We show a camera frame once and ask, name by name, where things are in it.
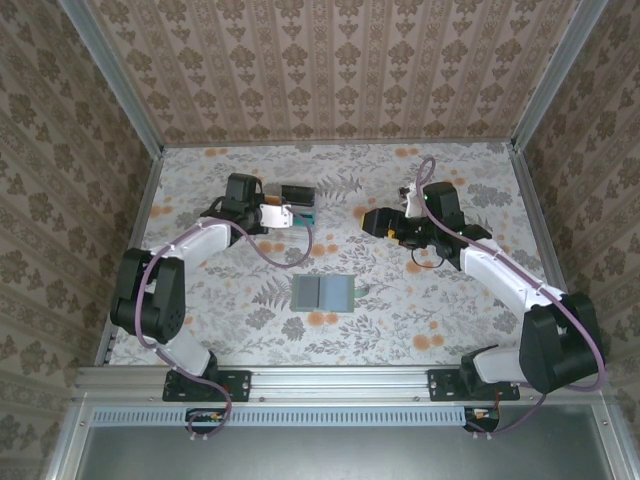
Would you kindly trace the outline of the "thin aluminium table-edge rail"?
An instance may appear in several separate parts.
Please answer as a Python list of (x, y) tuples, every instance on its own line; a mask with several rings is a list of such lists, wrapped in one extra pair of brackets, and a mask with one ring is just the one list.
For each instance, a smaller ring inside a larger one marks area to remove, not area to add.
[(257, 142), (209, 142), (209, 143), (166, 143), (163, 149), (181, 148), (244, 148), (244, 147), (307, 147), (307, 146), (344, 146), (344, 145), (426, 145), (426, 144), (476, 144), (476, 143), (502, 143), (512, 145), (509, 138), (401, 138), (401, 139), (340, 139), (340, 140), (291, 140), (291, 141), (257, 141)]

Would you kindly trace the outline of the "long aluminium base rail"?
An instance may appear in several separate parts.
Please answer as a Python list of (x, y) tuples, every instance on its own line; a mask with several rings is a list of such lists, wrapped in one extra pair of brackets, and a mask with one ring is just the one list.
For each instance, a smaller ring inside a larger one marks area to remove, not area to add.
[[(426, 372), (442, 366), (231, 367), (251, 372), (250, 403), (273, 405), (408, 404), (430, 402)], [(78, 395), (114, 402), (158, 402), (165, 377), (161, 366), (82, 368)]]

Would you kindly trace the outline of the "black card box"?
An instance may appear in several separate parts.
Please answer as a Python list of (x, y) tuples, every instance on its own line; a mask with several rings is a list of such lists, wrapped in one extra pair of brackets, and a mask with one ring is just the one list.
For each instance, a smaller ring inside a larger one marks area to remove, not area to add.
[(315, 189), (313, 187), (283, 184), (281, 186), (281, 197), (291, 205), (315, 206)]

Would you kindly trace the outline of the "aluminium side rail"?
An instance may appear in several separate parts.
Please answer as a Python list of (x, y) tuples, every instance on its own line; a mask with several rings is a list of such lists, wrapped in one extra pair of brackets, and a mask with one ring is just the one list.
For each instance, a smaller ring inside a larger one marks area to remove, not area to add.
[[(514, 258), (519, 265), (526, 266), (526, 269), (531, 272), (534, 270), (544, 271), (549, 290), (562, 291), (562, 297), (567, 301), (566, 307), (568, 309), (580, 306), (585, 307), (585, 299), (579, 300), (577, 296), (567, 296), (566, 282), (524, 155), (510, 144), (508, 144), (508, 147), (522, 203), (526, 209), (531, 232), (536, 242), (540, 267), (534, 267), (533, 257), (529, 257), (524, 253), (516, 252), (514, 253)], [(557, 335), (557, 352), (555, 353), (559, 361), (557, 366), (565, 373), (569, 371), (569, 368), (594, 372), (597, 369), (596, 359), (582, 333), (567, 318), (561, 322), (561, 325), (565, 327), (565, 331), (563, 334), (558, 332)]]
[[(133, 225), (128, 248), (140, 247), (144, 238), (146, 225), (152, 209), (152, 204), (156, 189), (159, 184), (163, 167), (164, 148), (160, 148), (160, 153), (151, 162), (149, 175), (145, 184), (145, 189), (141, 198), (139, 209)], [(118, 327), (114, 326), (110, 319), (110, 308), (106, 311), (106, 322), (101, 335), (100, 343), (94, 360), (94, 366), (102, 367), (109, 363), (112, 346), (117, 335)]]

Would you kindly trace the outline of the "small black connector box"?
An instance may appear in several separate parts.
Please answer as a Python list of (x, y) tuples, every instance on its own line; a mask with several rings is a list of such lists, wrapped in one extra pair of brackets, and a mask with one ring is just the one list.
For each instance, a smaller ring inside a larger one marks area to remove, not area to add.
[(229, 418), (227, 408), (193, 408), (185, 413), (186, 429), (191, 435), (211, 436), (222, 428)]
[(497, 407), (465, 407), (465, 425), (463, 428), (471, 433), (492, 433), (499, 425), (500, 410)]

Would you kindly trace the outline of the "aluminium frame bar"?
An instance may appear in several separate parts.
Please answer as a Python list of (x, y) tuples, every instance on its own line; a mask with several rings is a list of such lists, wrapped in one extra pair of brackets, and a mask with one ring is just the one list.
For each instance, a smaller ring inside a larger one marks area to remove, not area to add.
[(92, 415), (93, 407), (85, 395), (72, 399), (45, 480), (76, 480), (91, 430)]
[(596, 395), (592, 410), (613, 480), (628, 480), (628, 468), (616, 424), (601, 393)]

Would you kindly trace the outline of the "aluminium frame post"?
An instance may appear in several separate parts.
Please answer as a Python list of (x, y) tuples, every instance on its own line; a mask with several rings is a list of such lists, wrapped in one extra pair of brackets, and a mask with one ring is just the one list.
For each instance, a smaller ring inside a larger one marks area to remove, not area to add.
[(86, 1), (59, 1), (146, 150), (160, 157), (164, 142)]
[(608, 0), (580, 0), (511, 137), (522, 153), (558, 93)]

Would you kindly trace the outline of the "clear acrylic card stand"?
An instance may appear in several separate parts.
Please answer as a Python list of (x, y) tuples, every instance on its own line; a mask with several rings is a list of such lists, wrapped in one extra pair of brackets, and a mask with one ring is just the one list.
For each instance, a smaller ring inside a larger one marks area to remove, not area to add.
[[(264, 193), (265, 195), (272, 195), (272, 196), (277, 196), (279, 197), (281, 200), (284, 201), (285, 204), (288, 204), (285, 202), (285, 200), (281, 197), (281, 186), (283, 184), (281, 183), (267, 183), (266, 186), (264, 187)], [(307, 186), (307, 187), (313, 187), (310, 184), (293, 184), (291, 182), (289, 183), (285, 183), (285, 185), (297, 185), (297, 186)], [(318, 201), (316, 199), (317, 195), (316, 195), (316, 188), (313, 187), (315, 189), (315, 206), (314, 207), (303, 207), (303, 206), (297, 206), (297, 205), (291, 205), (291, 209), (293, 210), (293, 212), (314, 212), (316, 215), (316, 221), (317, 221), (317, 207), (318, 207)], [(301, 235), (305, 235), (306, 234), (306, 228), (304, 227), (300, 227), (300, 226), (292, 226), (291, 228), (289, 228), (287, 230), (288, 233), (291, 234), (301, 234)]]

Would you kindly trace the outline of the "green card holder clear sleeves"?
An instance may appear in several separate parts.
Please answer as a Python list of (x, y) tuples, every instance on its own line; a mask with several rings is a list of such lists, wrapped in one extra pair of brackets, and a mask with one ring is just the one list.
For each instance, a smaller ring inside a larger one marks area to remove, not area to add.
[(296, 307), (297, 277), (300, 275), (295, 275), (292, 280), (292, 295), (290, 301), (290, 308), (294, 312), (353, 313), (355, 300), (365, 297), (370, 291), (368, 285), (357, 288), (353, 275), (304, 275), (317, 276), (320, 278), (319, 307), (314, 310), (299, 310)]

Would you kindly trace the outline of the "grey metal sheet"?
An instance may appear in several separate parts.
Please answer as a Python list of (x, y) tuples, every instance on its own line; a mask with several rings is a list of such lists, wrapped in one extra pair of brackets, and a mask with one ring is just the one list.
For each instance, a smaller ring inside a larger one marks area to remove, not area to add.
[(461, 427), (97, 428), (77, 480), (613, 480), (592, 414), (545, 407), (509, 433)]

